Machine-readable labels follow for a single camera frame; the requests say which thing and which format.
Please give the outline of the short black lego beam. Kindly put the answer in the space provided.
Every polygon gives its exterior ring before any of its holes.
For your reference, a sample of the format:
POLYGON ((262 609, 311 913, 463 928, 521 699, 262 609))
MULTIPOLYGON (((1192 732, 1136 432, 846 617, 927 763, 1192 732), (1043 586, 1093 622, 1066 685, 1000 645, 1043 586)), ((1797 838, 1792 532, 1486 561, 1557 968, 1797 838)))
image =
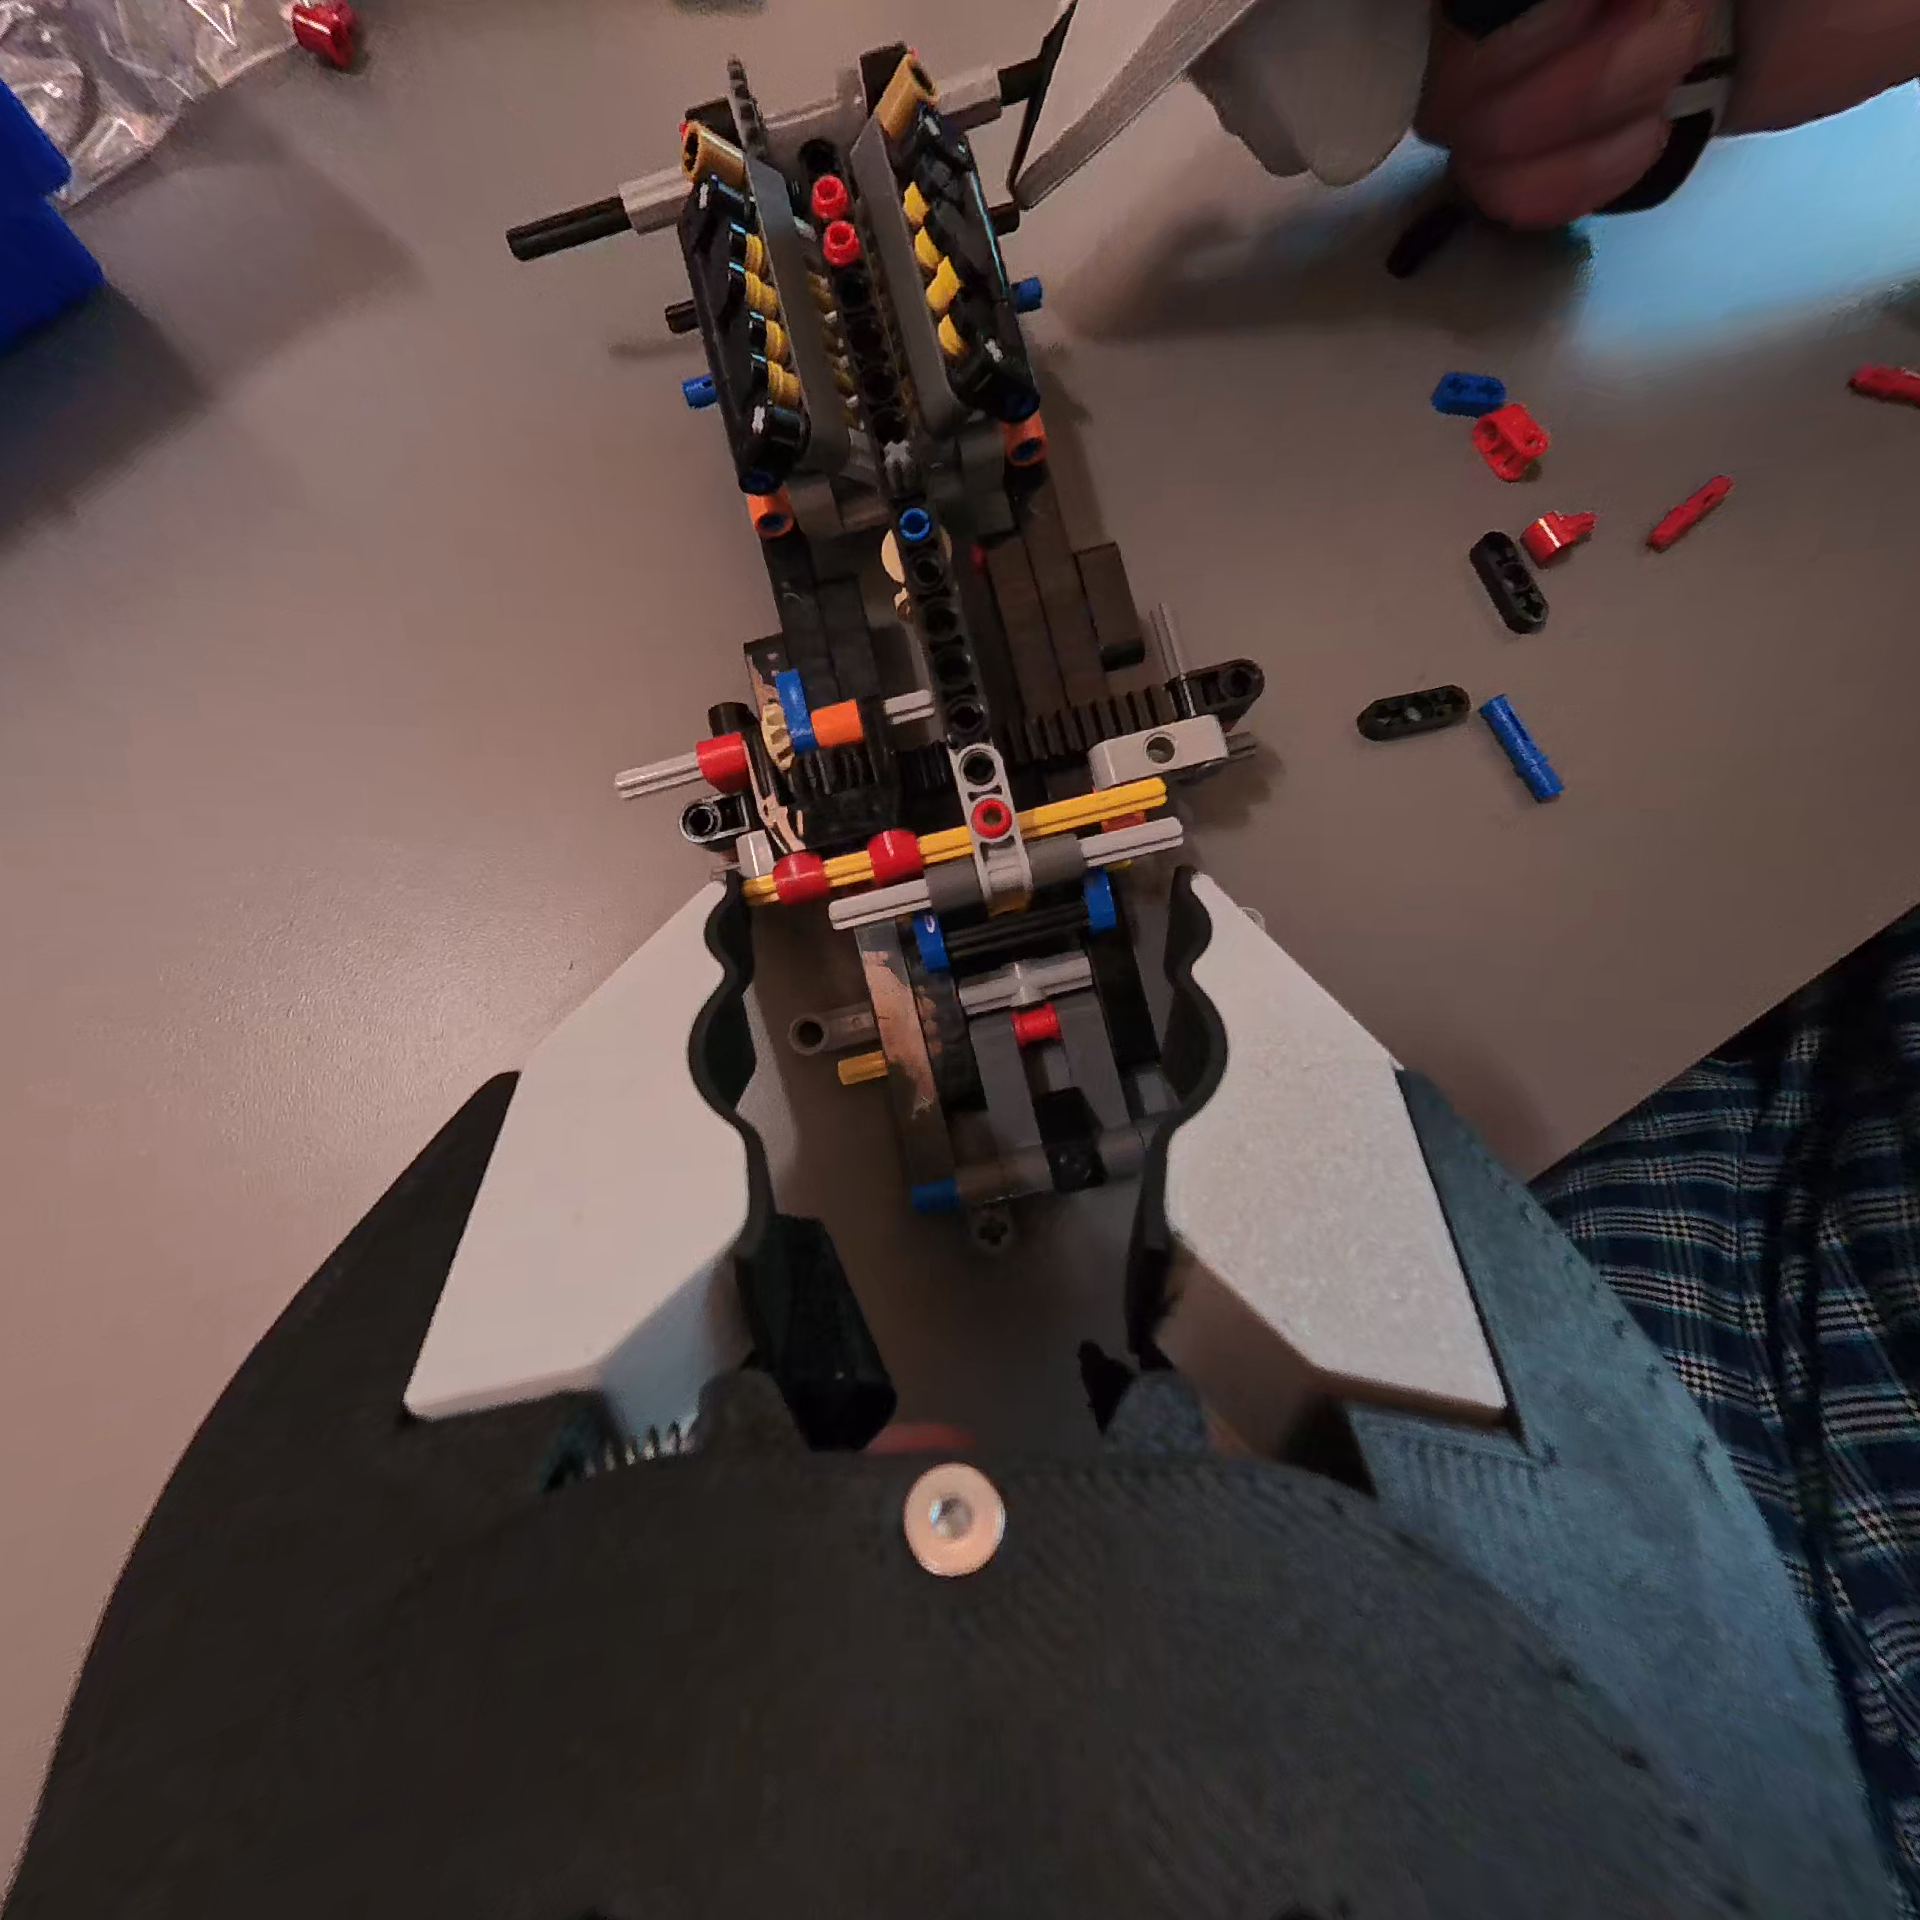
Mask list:
POLYGON ((1470 548, 1470 563, 1510 634, 1544 630, 1549 604, 1514 538, 1501 530, 1480 536, 1470 548))

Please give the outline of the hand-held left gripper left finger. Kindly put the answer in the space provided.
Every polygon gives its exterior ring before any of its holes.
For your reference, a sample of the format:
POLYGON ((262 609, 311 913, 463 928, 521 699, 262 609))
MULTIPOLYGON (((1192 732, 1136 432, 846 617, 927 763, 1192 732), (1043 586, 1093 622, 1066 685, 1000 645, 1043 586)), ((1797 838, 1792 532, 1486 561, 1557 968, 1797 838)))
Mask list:
POLYGON ((690 1436, 752 1349, 735 1259, 774 1212, 739 1098, 752 925, 710 881, 529 1056, 402 1404, 421 1421, 591 1394, 633 1442, 690 1436))

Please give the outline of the blue box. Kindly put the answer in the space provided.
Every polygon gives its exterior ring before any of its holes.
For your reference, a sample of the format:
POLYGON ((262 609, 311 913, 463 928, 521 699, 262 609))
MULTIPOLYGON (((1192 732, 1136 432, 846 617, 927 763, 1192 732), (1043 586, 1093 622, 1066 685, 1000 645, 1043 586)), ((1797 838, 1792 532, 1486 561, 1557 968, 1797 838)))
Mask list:
POLYGON ((25 104, 1 86, 1 352, 104 285, 101 262, 63 219, 70 169, 25 104))

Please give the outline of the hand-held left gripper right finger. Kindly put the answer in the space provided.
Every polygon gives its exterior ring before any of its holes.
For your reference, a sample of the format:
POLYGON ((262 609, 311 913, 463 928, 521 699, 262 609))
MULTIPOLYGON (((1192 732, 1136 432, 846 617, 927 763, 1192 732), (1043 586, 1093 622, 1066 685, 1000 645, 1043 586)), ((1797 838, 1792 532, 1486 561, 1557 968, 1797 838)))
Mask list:
POLYGON ((1209 875, 1171 874, 1123 1328, 1254 1456, 1338 1408, 1466 1432, 1509 1396, 1401 1070, 1209 875))

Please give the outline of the person's plaid trousers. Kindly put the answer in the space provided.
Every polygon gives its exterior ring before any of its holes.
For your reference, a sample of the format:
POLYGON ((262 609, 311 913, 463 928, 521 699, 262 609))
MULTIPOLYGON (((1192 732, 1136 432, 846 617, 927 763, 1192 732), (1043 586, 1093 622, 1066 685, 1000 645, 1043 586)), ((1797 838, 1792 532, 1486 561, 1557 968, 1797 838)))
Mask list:
POLYGON ((1918 913, 1536 1177, 1754 1500, 1918 1907, 1918 913))

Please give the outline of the clear plastic bag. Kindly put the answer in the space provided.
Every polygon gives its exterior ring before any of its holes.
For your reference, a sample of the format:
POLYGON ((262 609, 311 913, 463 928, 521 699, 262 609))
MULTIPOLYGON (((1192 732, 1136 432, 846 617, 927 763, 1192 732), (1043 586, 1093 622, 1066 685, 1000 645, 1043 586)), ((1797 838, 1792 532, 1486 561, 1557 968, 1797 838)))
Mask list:
POLYGON ((285 2, 3 2, 1 83, 66 164, 72 209, 187 109, 295 48, 285 2))

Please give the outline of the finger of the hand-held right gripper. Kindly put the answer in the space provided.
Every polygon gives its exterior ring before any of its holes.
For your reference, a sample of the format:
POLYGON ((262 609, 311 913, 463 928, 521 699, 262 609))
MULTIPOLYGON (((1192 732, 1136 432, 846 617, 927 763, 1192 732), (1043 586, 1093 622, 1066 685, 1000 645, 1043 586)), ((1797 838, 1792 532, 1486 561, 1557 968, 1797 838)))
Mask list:
POLYGON ((1011 202, 1040 204, 1227 36, 1249 2, 1070 2, 1011 73, 1011 202))

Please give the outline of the lego technic car chassis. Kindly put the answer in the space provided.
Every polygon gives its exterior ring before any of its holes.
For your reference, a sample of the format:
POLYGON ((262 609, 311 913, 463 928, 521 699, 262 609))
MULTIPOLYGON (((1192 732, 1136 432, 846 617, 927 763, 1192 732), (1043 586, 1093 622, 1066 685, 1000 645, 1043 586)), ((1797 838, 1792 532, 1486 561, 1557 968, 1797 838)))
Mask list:
POLYGON ((1024 157, 1040 50, 934 81, 905 44, 766 112, 744 64, 678 160, 506 232, 515 261, 666 234, 680 385, 727 438, 774 602, 744 694, 614 777, 749 906, 825 913, 861 996, 789 1042, 886 1093, 913 1212, 997 1251, 1018 1202, 1131 1182, 1166 1101, 1123 874, 1184 844, 1174 789, 1253 750, 1246 658, 1185 665, 1115 544, 1075 547, 973 130, 1024 157))

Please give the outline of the long blue lego pin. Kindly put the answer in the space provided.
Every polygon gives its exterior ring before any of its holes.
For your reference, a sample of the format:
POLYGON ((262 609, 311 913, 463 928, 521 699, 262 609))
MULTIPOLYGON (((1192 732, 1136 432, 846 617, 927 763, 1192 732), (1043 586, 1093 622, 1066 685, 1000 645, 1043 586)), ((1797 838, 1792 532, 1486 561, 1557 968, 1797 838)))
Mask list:
POLYGON ((1479 718, 1534 803, 1546 804, 1563 796, 1566 785, 1561 776, 1554 770, 1549 757, 1509 698, 1495 694, 1491 699, 1486 699, 1479 707, 1479 718))

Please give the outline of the person's right hand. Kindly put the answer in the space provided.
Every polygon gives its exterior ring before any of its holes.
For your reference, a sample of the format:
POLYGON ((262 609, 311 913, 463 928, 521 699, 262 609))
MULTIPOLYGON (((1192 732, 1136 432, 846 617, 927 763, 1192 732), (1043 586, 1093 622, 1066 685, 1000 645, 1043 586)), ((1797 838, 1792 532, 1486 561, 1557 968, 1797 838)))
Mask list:
MULTIPOLYGON (((1717 50, 1707 2, 1554 2, 1473 38, 1435 25, 1414 136, 1486 217, 1551 229, 1658 160, 1667 98, 1717 50)), ((1721 130, 1785 132, 1914 83, 1914 2, 1733 4, 1721 130)))

